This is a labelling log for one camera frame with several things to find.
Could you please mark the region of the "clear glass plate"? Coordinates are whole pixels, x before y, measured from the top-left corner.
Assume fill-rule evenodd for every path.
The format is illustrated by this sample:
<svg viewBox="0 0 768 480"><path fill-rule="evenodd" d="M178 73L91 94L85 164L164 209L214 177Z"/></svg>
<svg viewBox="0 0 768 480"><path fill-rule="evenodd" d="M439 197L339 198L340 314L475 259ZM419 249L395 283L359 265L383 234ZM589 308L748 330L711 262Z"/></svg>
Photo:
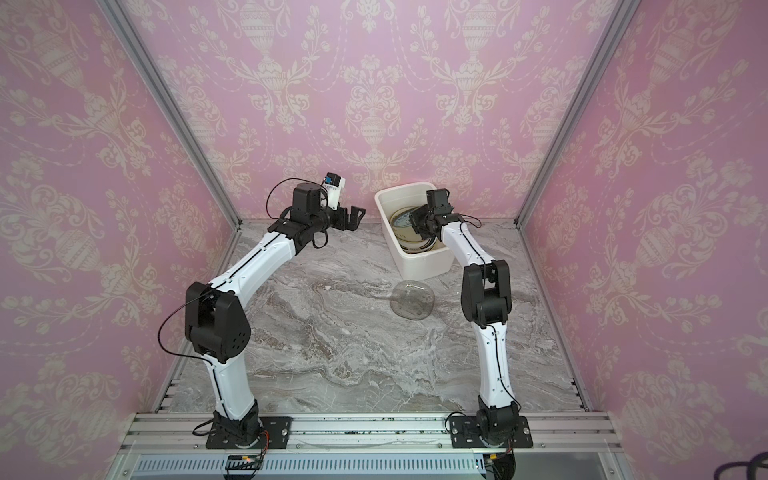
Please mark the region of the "clear glass plate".
<svg viewBox="0 0 768 480"><path fill-rule="evenodd" d="M421 321L431 315L435 304L434 291L419 281L401 281L392 290L389 306L404 319Z"/></svg>

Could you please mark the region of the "small teal patterned plate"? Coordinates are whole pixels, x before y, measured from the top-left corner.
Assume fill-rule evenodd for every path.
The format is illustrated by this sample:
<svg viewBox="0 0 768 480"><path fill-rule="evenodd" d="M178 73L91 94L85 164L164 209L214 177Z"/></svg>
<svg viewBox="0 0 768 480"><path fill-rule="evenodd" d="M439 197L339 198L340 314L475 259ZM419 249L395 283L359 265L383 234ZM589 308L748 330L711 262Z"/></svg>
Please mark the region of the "small teal patterned plate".
<svg viewBox="0 0 768 480"><path fill-rule="evenodd" d="M395 233L415 232L414 213L417 207L405 207L393 213L390 218L390 225Z"/></svg>

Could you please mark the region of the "cream plate with plant motif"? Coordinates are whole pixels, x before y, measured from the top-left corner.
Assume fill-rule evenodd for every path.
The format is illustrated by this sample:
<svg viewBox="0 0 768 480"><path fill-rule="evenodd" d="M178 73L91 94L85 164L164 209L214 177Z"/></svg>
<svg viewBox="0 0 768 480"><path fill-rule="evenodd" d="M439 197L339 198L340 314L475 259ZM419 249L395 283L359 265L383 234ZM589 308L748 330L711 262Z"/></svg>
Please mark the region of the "cream plate with plant motif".
<svg viewBox="0 0 768 480"><path fill-rule="evenodd" d="M440 240L422 240L421 237L415 232L395 233L393 230L392 232L401 250L406 254L415 255L426 253L443 247Z"/></svg>

